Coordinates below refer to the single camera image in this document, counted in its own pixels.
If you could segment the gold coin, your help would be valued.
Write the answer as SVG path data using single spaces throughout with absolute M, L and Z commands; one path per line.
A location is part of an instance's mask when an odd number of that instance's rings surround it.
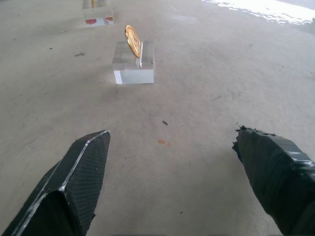
M 132 53 L 137 57 L 140 58 L 141 55 L 141 42 L 140 39 L 133 29 L 132 26 L 126 25 L 125 27 L 125 37 L 128 43 L 129 48 L 131 49 Z

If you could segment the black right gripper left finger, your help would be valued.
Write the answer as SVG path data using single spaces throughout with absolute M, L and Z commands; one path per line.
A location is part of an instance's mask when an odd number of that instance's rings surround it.
M 86 236 L 103 185 L 110 132 L 76 140 L 1 236 Z

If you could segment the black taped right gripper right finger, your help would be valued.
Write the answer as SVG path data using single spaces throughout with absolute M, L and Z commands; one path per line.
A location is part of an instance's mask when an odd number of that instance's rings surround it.
M 245 126 L 233 149 L 283 235 L 315 236 L 315 162 L 293 141 Z

